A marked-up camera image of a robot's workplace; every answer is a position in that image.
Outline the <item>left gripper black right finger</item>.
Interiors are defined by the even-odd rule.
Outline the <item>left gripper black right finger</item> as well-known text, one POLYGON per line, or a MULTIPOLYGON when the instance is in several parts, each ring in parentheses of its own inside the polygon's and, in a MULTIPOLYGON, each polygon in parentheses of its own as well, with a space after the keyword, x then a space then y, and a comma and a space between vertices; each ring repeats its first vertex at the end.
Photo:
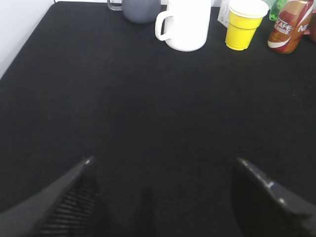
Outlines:
POLYGON ((316 206, 242 158, 232 169, 231 200, 245 237, 316 235, 316 206))

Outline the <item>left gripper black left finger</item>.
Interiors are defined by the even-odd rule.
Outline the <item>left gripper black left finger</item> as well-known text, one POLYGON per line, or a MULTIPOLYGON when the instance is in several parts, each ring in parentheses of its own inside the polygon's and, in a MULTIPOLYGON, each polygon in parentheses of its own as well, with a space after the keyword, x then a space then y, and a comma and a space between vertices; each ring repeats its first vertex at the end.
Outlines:
POLYGON ((1 213, 2 237, 94 237, 98 184, 95 157, 76 164, 27 200, 1 213))

